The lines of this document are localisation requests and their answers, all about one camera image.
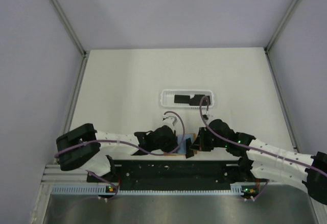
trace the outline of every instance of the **gray wall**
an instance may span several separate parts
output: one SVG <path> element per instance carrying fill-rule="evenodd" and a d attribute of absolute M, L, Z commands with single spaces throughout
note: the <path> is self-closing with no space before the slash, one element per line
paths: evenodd
<path fill-rule="evenodd" d="M 271 52 L 304 152 L 327 152 L 327 0 L 302 0 Z"/>
<path fill-rule="evenodd" d="M 48 0 L 0 0 L 0 223 L 28 223 L 81 57 Z"/>
<path fill-rule="evenodd" d="M 58 0 L 83 46 L 262 47 L 291 0 Z"/>

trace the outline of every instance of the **white table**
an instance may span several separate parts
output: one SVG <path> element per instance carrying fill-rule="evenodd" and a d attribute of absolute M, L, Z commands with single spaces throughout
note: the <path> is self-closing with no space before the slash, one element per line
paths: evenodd
<path fill-rule="evenodd" d="M 292 150 L 282 109 L 262 48 L 122 49 L 90 52 L 71 129 L 93 123 L 96 130 L 133 134 L 162 126 L 163 89 L 209 89 L 210 114 L 234 131 Z M 174 109 L 186 133 L 203 126 L 198 110 Z M 181 134 L 178 123 L 177 132 Z M 184 156 L 114 159 L 183 160 Z M 223 148 L 189 160 L 235 159 Z"/>

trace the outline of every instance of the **gray floor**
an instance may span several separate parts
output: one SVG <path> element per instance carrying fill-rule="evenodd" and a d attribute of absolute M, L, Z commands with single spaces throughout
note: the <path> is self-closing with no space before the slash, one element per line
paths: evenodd
<path fill-rule="evenodd" d="M 44 224 L 209 224 L 317 223 L 308 196 L 286 186 L 269 186 L 256 202 L 239 196 L 121 196 L 109 201 L 88 199 L 64 214 L 85 196 L 54 195 Z"/>

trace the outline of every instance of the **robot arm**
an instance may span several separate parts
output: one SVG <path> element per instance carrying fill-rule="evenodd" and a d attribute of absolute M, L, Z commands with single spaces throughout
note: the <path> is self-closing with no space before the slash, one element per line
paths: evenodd
<path fill-rule="evenodd" d="M 155 131 L 136 132 L 133 135 L 96 131 L 92 124 L 78 127 L 57 139 L 60 168 L 63 171 L 81 168 L 103 176 L 115 173 L 110 157 L 115 153 L 139 155 L 141 159 L 141 155 L 146 154 L 144 151 L 173 151 L 179 146 L 174 130 L 176 118 L 166 117 L 163 123 L 164 125 Z M 274 180 L 301 189 L 313 199 L 327 205 L 327 178 L 324 175 L 327 173 L 326 154 L 318 152 L 316 156 L 312 156 L 273 147 L 254 136 L 235 133 L 220 119 L 213 120 L 208 126 L 212 131 L 206 127 L 200 128 L 190 149 L 208 152 L 215 147 L 224 147 L 227 152 L 240 157 L 238 167 L 231 167 L 229 172 L 225 172 L 230 183 L 237 179 L 249 182 L 255 182 L 257 179 Z M 212 132 L 234 144 L 218 138 Z"/>

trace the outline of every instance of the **white basket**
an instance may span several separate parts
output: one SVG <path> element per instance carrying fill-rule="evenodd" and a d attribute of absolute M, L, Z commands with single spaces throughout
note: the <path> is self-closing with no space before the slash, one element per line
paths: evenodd
<path fill-rule="evenodd" d="M 211 90 L 170 90 L 165 89 L 161 92 L 160 103 L 165 108 L 191 108 L 191 109 L 199 109 L 199 106 L 190 106 L 189 104 L 182 103 L 174 103 L 175 95 L 189 95 L 191 98 L 196 94 L 203 94 L 206 96 L 210 96 L 211 104 L 209 105 L 212 108 L 215 104 L 214 93 Z"/>

